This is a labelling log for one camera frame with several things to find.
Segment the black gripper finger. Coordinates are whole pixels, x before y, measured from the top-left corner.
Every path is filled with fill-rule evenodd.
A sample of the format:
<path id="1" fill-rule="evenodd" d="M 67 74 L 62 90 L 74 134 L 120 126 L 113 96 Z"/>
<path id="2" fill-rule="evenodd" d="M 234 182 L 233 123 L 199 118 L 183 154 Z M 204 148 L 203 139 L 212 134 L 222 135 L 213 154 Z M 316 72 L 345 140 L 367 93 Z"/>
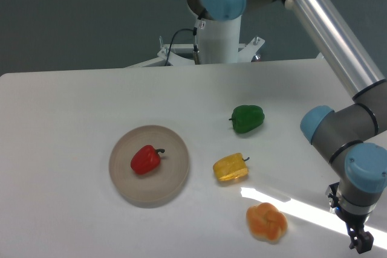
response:
<path id="1" fill-rule="evenodd" d="M 351 239 L 349 248 L 355 249 L 358 254 L 371 251 L 374 237 L 369 231 L 365 231 L 364 228 L 349 228 L 348 235 Z"/>

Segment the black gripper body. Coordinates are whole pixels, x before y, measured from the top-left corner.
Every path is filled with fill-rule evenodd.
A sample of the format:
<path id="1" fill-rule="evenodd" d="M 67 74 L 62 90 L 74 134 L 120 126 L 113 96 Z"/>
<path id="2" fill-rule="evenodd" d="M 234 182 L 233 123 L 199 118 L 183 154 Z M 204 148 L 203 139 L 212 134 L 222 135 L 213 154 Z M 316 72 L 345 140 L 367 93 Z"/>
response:
<path id="1" fill-rule="evenodd" d="M 376 207 L 376 202 L 370 205 L 356 205 L 347 200 L 339 190 L 339 183 L 330 184 L 325 192 L 330 204 L 330 212 L 346 223 L 349 231 L 363 231 L 366 221 Z"/>

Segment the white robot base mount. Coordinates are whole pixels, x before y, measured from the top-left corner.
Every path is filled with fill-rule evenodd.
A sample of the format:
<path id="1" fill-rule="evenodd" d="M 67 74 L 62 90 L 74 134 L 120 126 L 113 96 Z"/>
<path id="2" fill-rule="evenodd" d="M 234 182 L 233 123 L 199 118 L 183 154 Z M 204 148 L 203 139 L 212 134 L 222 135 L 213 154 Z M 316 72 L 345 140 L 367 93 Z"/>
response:
<path id="1" fill-rule="evenodd" d="M 130 68 L 260 61 L 260 49 L 264 46 L 265 40 L 255 36 L 249 43 L 241 43 L 240 29 L 240 17 L 224 22 L 197 19 L 193 29 L 184 28 L 177 31 L 170 43 L 166 44 L 159 38 L 160 50 L 156 58 L 131 65 Z M 175 42 L 178 34 L 184 31 L 193 34 L 192 44 Z"/>

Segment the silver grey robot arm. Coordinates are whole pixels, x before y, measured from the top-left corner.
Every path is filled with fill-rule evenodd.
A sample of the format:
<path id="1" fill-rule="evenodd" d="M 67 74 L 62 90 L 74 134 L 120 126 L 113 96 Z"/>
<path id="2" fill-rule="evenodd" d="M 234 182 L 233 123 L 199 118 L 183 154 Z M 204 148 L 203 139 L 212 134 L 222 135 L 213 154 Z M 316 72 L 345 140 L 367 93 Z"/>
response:
<path id="1" fill-rule="evenodd" d="M 236 63 L 243 52 L 230 26 L 248 9 L 280 1 L 299 19 L 341 81 L 353 104 L 341 111 L 310 110 L 300 128 L 339 176 L 327 196 L 344 221 L 358 253 L 374 238 L 364 224 L 386 188 L 386 150 L 369 139 L 386 130 L 386 79 L 330 0 L 187 0 L 193 27 L 195 63 Z"/>

